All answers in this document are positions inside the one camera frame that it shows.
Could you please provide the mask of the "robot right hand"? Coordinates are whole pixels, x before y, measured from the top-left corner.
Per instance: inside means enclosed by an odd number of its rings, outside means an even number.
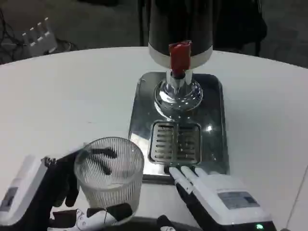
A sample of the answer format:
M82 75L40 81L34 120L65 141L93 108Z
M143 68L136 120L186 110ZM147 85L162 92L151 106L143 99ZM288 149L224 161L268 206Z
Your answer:
M181 200L203 231L275 231L272 217L231 175L169 167Z

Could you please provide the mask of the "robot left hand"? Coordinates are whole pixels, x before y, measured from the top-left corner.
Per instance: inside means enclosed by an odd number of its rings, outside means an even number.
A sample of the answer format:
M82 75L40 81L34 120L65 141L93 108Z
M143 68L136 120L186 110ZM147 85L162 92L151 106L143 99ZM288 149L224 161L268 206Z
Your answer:
M59 159L27 156L0 203L2 231L99 231L132 216L128 203L72 209L79 194L78 154L117 158L110 148L82 148Z

